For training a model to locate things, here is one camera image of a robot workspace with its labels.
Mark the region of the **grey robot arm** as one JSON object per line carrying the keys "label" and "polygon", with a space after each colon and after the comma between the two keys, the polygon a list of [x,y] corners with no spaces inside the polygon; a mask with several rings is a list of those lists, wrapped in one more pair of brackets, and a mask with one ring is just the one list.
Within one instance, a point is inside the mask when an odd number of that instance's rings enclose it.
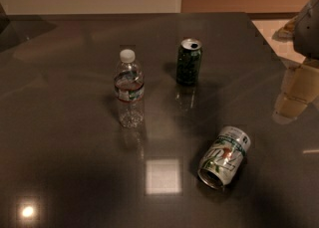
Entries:
{"label": "grey robot arm", "polygon": [[294,50],[310,59],[319,59],[319,0],[309,0],[297,15]]}

